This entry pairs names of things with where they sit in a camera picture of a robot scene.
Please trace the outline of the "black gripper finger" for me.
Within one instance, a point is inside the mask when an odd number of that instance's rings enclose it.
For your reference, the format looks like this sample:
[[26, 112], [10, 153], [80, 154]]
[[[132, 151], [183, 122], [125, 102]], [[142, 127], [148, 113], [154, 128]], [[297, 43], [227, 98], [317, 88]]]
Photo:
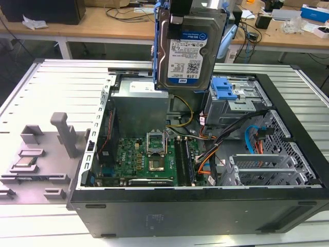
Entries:
[[170, 15], [169, 25], [167, 30], [167, 38], [168, 39], [180, 39], [182, 23], [184, 17], [177, 15]]

